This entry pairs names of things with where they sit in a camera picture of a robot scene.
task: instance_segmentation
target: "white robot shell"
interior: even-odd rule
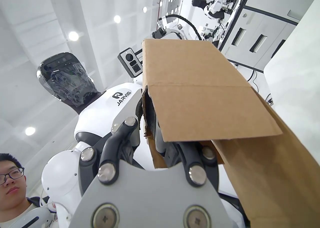
[[[115,122],[122,123],[127,118],[126,114],[131,114],[129,116],[135,114],[138,102],[130,102],[135,95],[137,98],[141,98],[142,95],[142,86],[137,83],[127,82],[107,89],[79,114],[74,137],[79,132],[93,133],[100,137],[110,133]]]

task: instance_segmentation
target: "robot neck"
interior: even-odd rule
[[[73,110],[75,110],[75,112],[79,115],[86,107],[88,107],[91,103],[93,103],[95,100],[97,100],[98,98],[101,97],[101,95],[103,95],[106,91],[104,92],[97,92],[92,98],[90,101],[88,101],[87,103],[85,104],[82,104],[80,106],[75,106],[73,104],[69,104],[67,101],[62,101],[63,103],[65,103],[66,105],[70,106]]]

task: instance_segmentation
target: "cardboard box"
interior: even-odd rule
[[[320,167],[277,114],[210,43],[146,39],[143,110],[154,166],[165,142],[216,147],[251,227],[320,227]]]

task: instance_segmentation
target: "man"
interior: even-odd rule
[[[39,207],[39,197],[26,197],[24,168],[10,154],[0,153],[0,228],[8,228],[23,214]]]

